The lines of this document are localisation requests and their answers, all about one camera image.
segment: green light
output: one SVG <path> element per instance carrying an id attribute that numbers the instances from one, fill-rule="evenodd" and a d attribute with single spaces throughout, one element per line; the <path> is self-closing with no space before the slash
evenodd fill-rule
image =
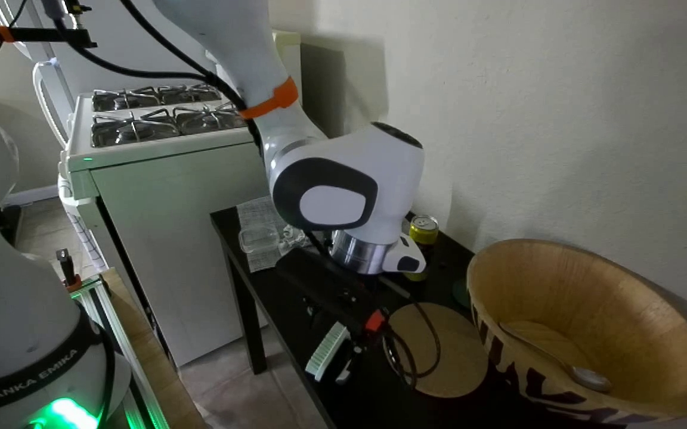
<path id="1" fill-rule="evenodd" d="M 97 429 L 97 420 L 77 401 L 56 399 L 31 420 L 31 429 Z"/>

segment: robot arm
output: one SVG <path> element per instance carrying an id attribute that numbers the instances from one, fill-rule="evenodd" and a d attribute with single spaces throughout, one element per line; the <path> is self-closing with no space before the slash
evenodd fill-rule
<path id="1" fill-rule="evenodd" d="M 270 193 L 298 229 L 333 231 L 333 260 L 359 275 L 421 271 L 401 237 L 421 173 L 421 145 L 385 124 L 323 139 L 298 106 L 272 39 L 267 0 L 155 0 L 238 86 L 265 152 Z"/>

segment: white wall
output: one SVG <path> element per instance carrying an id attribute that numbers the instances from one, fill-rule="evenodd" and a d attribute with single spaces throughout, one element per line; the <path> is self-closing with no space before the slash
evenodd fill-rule
<path id="1" fill-rule="evenodd" d="M 0 124 L 18 149 L 16 192 L 51 186 L 59 145 L 31 92 L 31 62 L 10 46 L 0 53 Z"/>
<path id="2" fill-rule="evenodd" d="M 450 237 L 557 238 L 687 301 L 687 3 L 270 5 L 307 33 L 312 120 L 414 133 L 418 206 Z"/>

